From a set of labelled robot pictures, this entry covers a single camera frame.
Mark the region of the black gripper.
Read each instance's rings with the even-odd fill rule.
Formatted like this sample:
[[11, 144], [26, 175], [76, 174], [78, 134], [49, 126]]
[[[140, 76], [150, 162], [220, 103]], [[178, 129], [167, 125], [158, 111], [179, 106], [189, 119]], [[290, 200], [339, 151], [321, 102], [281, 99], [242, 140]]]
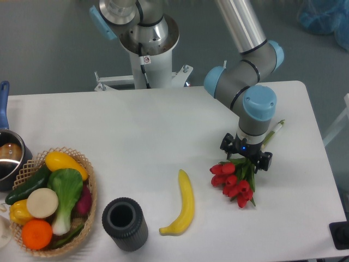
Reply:
[[226, 159], [231, 159], [233, 154], [239, 154], [248, 158], [254, 164], [254, 173], [259, 170], [268, 171], [273, 154], [262, 152], [261, 146], [264, 135], [252, 136], [246, 134], [236, 134], [235, 137], [227, 133], [221, 142], [220, 149], [226, 153]]

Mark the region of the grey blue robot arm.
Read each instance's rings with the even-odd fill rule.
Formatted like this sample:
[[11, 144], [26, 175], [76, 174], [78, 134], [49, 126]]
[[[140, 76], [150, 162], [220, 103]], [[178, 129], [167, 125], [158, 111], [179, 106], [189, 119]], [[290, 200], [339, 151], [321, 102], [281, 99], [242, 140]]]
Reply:
[[[233, 69], [211, 69], [205, 90], [238, 118], [235, 135], [227, 134], [220, 148], [239, 154], [255, 171], [268, 170], [270, 152], [262, 141], [276, 109], [276, 94], [260, 81], [284, 60], [278, 43], [267, 40], [249, 1], [216, 1], [222, 18], [241, 54]], [[172, 50], [179, 40], [176, 22], [163, 11], [162, 1], [97, 1], [89, 15], [105, 38], [118, 39], [130, 56], [137, 89], [172, 87]]]

